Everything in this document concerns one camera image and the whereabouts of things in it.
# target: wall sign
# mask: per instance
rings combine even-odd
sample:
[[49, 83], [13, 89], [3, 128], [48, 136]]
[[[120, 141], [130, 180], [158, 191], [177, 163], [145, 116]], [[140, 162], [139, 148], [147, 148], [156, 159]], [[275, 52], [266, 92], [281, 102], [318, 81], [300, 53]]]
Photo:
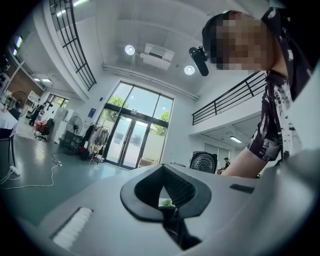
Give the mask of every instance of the wall sign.
[[94, 114], [95, 114], [96, 111], [97, 111], [97, 110], [96, 110], [95, 108], [91, 108], [91, 110], [90, 110], [90, 112], [89, 112], [89, 114], [88, 114], [88, 117], [89, 117], [89, 118], [92, 118], [92, 117], [94, 116]]

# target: shirt sleeve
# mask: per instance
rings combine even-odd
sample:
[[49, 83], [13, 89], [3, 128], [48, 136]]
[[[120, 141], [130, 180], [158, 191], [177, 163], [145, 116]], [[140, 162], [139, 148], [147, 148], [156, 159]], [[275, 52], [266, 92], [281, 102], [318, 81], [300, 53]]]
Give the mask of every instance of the shirt sleeve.
[[262, 96], [261, 121], [247, 146], [252, 153], [266, 162], [276, 160], [282, 144], [270, 102], [266, 87]]

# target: forearm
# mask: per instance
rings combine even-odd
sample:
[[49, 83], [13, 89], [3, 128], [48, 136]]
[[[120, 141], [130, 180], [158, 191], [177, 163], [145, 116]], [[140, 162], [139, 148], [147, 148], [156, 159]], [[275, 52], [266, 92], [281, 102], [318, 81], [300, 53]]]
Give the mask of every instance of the forearm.
[[266, 161], [245, 148], [221, 175], [254, 179], [266, 164]]

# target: white table surface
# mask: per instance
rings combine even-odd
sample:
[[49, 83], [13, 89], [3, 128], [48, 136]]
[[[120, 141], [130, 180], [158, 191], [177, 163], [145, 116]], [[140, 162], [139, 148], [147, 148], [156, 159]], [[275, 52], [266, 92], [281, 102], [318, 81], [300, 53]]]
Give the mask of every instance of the white table surface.
[[8, 110], [4, 113], [4, 107], [0, 104], [0, 129], [12, 129], [12, 136], [17, 134], [18, 120]]

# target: black and white shirt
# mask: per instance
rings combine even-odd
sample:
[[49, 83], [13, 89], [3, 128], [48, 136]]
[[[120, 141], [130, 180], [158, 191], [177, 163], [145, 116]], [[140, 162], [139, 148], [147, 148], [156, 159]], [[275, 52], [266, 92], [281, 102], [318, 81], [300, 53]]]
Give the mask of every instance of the black and white shirt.
[[300, 139], [287, 111], [312, 75], [313, 65], [307, 60], [294, 36], [297, 32], [287, 10], [270, 8], [261, 19], [277, 38], [284, 56], [288, 78], [269, 70], [262, 96], [261, 121], [247, 148], [265, 161], [282, 159], [302, 149]]

